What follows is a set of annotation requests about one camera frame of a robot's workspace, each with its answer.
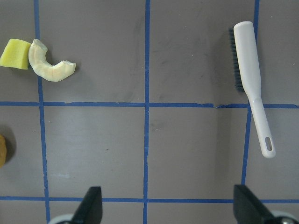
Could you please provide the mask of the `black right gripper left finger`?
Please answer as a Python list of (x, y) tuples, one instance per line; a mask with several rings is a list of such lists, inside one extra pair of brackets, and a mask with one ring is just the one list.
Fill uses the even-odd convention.
[(72, 224), (100, 224), (103, 216), (101, 187), (90, 187), (75, 211)]

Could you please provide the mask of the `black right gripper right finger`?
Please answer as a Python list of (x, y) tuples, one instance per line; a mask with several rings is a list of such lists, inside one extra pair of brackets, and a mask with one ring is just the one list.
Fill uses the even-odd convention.
[(270, 224), (273, 214), (246, 185), (234, 186), (234, 217), (239, 224)]

